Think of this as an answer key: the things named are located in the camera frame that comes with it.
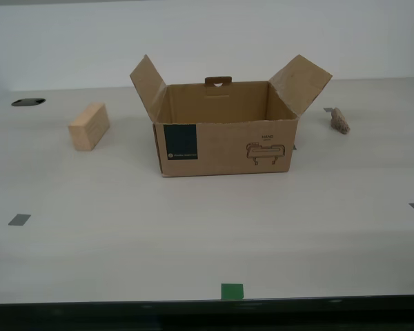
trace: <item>table surface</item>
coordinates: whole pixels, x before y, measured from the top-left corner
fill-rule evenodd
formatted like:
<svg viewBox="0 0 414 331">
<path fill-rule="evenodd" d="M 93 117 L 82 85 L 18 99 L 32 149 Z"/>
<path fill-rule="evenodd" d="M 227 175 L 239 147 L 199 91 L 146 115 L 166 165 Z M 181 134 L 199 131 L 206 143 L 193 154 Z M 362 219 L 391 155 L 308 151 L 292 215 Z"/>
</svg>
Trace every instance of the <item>table surface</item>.
<svg viewBox="0 0 414 331">
<path fill-rule="evenodd" d="M 67 125 L 91 101 L 111 127 L 77 152 Z M 0 303 L 414 294 L 414 79 L 331 81 L 295 145 L 287 173 L 163 178 L 134 88 L 10 93 Z"/>
</svg>

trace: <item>black label on box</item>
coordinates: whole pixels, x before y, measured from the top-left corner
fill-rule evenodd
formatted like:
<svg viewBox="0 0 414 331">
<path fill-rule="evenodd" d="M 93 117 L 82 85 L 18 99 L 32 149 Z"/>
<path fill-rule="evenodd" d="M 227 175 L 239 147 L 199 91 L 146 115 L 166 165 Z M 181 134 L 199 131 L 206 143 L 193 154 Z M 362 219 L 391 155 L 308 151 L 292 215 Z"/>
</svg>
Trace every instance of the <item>black label on box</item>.
<svg viewBox="0 0 414 331">
<path fill-rule="evenodd" d="M 196 124 L 164 126 L 167 160 L 198 160 Z"/>
</svg>

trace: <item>cardboard box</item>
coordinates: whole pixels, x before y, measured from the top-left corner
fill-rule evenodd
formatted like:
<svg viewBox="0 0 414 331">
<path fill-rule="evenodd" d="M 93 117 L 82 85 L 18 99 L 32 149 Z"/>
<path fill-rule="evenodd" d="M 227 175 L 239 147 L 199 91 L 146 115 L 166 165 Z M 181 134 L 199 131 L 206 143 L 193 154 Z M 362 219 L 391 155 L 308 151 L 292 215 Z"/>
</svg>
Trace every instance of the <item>cardboard box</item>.
<svg viewBox="0 0 414 331">
<path fill-rule="evenodd" d="M 130 75 L 165 177 L 288 171 L 297 122 L 331 77 L 300 55 L 269 81 L 167 86 L 147 55 Z"/>
<path fill-rule="evenodd" d="M 76 150 L 93 150 L 108 130 L 104 103 L 91 103 L 71 124 L 69 133 Z"/>
</svg>

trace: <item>rock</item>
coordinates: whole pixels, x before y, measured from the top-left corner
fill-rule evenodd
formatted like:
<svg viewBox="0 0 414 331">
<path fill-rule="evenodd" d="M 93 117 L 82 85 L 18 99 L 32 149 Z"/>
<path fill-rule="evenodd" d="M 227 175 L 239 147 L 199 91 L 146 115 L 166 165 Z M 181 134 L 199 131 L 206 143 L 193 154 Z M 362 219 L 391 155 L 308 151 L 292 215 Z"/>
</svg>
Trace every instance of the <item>rock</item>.
<svg viewBox="0 0 414 331">
<path fill-rule="evenodd" d="M 339 108 L 334 108 L 331 112 L 331 127 L 342 134 L 350 132 L 350 127 Z"/>
</svg>

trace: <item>green tape marker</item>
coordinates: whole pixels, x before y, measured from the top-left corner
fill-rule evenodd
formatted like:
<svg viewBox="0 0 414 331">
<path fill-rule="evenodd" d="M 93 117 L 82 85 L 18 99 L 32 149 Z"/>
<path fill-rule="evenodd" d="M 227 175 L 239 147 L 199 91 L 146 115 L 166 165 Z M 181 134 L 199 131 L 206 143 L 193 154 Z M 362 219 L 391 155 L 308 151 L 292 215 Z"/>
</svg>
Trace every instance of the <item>green tape marker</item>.
<svg viewBox="0 0 414 331">
<path fill-rule="evenodd" d="M 244 285 L 221 284 L 221 300 L 242 300 L 244 298 Z"/>
</svg>

